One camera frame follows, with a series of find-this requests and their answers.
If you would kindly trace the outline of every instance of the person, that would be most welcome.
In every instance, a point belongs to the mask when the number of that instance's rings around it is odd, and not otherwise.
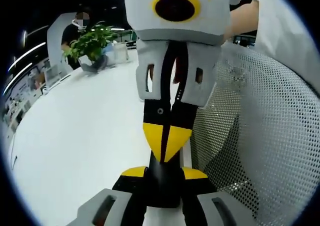
[[[284,0],[252,0],[231,11],[223,42],[257,30],[254,49],[300,75],[320,94],[320,56],[303,22]]]
[[[70,49],[71,42],[77,40],[83,31],[86,30],[90,25],[90,17],[87,12],[81,10],[76,13],[75,19],[72,21],[70,25],[68,25],[62,34],[61,39],[61,49],[66,52]],[[71,56],[68,56],[68,63],[72,67],[72,69],[77,69],[80,67],[80,63],[78,60],[75,60]]]

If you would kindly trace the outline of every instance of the potted plant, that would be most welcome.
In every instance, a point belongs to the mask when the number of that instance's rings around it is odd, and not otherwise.
[[[64,56],[71,56],[74,60],[87,56],[92,66],[102,57],[102,50],[118,35],[111,27],[96,25],[90,31],[84,32],[77,40],[70,44],[70,50],[64,52]]]

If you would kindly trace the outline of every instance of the green leaves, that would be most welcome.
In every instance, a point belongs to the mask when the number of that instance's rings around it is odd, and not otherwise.
[[[111,27],[96,25],[89,32],[84,33],[78,40],[72,41],[70,50],[64,52],[64,56],[71,56],[75,60],[87,55],[91,61],[101,56],[102,49],[118,37]]]

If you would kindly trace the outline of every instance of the black circular lens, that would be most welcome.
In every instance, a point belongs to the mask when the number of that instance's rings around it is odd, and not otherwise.
[[[155,12],[170,22],[183,22],[195,14],[195,7],[188,0],[160,0],[155,5]]]

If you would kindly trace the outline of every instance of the white desk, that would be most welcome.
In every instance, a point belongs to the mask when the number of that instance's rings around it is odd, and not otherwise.
[[[97,75],[73,71],[35,102],[17,128],[13,177],[42,225],[66,225],[124,170],[149,164],[137,52],[129,53],[133,62]],[[144,225],[185,225],[180,210],[148,208]]]

